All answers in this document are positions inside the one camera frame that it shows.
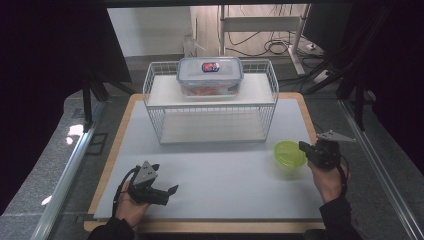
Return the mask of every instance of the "black sleeve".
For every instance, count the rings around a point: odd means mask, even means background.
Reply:
[[[110,218],[106,225],[96,227],[88,240],[134,240],[135,234],[125,219]]]
[[[362,239],[351,223],[351,208],[345,197],[324,204],[319,209],[329,240]]]

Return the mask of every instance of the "food inside container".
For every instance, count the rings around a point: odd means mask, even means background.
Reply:
[[[183,58],[177,80],[189,97],[236,96],[243,69],[240,59],[234,57]]]

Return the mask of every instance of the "table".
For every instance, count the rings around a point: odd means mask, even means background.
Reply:
[[[119,149],[124,139],[125,131],[129,124],[132,110],[137,101],[143,100],[142,97],[143,96],[141,94],[132,95],[127,105],[88,214],[94,214],[96,212],[100,198],[106,188],[109,176],[111,175],[113,166],[116,162]],[[296,99],[305,122],[309,138],[311,142],[315,142],[315,130],[302,95],[298,93],[280,93],[279,98]],[[92,231],[95,227],[102,224],[105,224],[105,222],[86,221],[84,223],[84,228],[87,231]],[[141,224],[139,231],[143,233],[301,233],[311,228],[324,228],[324,226],[321,221],[298,222],[293,220],[271,222],[264,220],[146,220]]]

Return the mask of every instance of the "white wall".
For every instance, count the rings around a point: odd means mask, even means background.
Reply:
[[[124,57],[182,54],[190,7],[114,8],[110,19]]]

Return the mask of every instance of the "clear plastic lid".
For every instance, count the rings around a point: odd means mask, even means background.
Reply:
[[[177,80],[184,83],[235,82],[243,79],[240,59],[234,57],[183,58]]]

